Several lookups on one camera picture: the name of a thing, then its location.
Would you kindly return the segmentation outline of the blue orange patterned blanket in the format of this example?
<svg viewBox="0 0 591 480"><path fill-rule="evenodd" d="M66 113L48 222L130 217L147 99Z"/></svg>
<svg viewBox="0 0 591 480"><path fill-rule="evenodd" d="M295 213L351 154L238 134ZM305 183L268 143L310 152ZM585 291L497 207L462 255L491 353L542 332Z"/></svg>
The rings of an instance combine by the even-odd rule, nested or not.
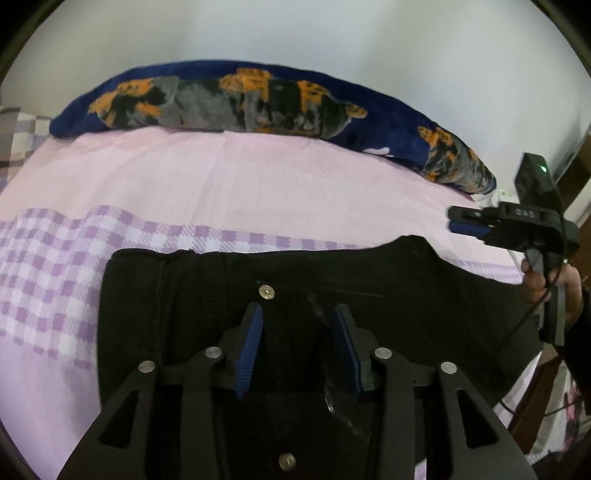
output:
<svg viewBox="0 0 591 480"><path fill-rule="evenodd" d="M401 100L279 65L195 60L133 68L73 100L49 131L75 138L148 126L321 139L469 195L497 187L462 139Z"/></svg>

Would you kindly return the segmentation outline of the pink purple checked bedsheet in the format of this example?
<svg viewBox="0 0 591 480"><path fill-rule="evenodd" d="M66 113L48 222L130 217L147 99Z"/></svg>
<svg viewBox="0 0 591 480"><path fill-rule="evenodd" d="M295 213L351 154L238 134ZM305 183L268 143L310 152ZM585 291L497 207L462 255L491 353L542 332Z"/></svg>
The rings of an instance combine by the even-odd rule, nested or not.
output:
<svg viewBox="0 0 591 480"><path fill-rule="evenodd" d="M1 194L1 420L55 478L99 411L98 290L119 248L253 253L426 238L505 283L513 254L450 233L472 200L324 141L147 128L47 140Z"/></svg>

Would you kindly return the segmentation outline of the plaid grey white pillow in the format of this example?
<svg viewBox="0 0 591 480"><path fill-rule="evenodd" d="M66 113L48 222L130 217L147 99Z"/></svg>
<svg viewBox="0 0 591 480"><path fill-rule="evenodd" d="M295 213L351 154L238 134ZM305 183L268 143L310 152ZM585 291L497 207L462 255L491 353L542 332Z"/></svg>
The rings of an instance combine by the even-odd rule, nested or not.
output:
<svg viewBox="0 0 591 480"><path fill-rule="evenodd" d="M50 117L27 113L20 107L1 107L1 192L22 169L31 155L49 137L50 121Z"/></svg>

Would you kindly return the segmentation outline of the black pants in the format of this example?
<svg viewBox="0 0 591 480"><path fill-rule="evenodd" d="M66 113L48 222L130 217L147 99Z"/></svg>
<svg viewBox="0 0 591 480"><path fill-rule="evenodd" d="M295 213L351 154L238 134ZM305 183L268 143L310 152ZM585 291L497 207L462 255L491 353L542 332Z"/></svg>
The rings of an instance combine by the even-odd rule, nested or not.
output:
<svg viewBox="0 0 591 480"><path fill-rule="evenodd" d="M221 338L250 303L249 390L222 383ZM369 330L356 392L335 307ZM169 254L104 272L102 410L76 451L108 479L531 479L494 408L541 351L521 290L442 260L418 236L370 249Z"/></svg>

